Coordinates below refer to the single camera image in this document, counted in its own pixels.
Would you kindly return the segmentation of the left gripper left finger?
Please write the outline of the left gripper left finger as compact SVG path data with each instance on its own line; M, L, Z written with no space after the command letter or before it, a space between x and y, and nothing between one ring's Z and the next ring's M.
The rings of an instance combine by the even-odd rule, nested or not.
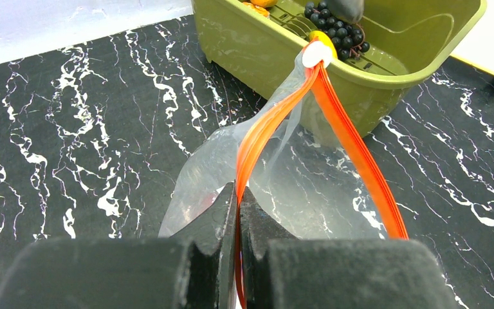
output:
M6 273L0 308L234 308L235 203L228 183L168 238L33 243Z

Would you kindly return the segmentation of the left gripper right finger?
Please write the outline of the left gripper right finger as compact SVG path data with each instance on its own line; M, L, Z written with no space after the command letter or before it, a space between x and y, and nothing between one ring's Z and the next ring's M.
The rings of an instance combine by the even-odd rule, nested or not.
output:
M427 246L401 239L299 239L246 189L239 200L248 308L456 308Z

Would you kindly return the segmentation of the clear zip bag orange zipper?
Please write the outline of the clear zip bag orange zipper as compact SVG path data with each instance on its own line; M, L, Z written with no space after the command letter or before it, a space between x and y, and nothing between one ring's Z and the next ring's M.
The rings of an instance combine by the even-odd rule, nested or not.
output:
M252 118L213 132L182 167L160 228L176 234L228 183L236 197L234 281L242 281L240 198L249 189L299 239L407 239L394 197L333 89L332 51L310 41Z

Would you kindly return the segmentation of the orange toy fruit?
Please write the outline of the orange toy fruit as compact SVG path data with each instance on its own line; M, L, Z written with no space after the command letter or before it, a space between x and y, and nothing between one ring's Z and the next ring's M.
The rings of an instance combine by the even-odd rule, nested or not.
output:
M250 2L262 8L269 8L275 6L278 3L278 0L250 0Z

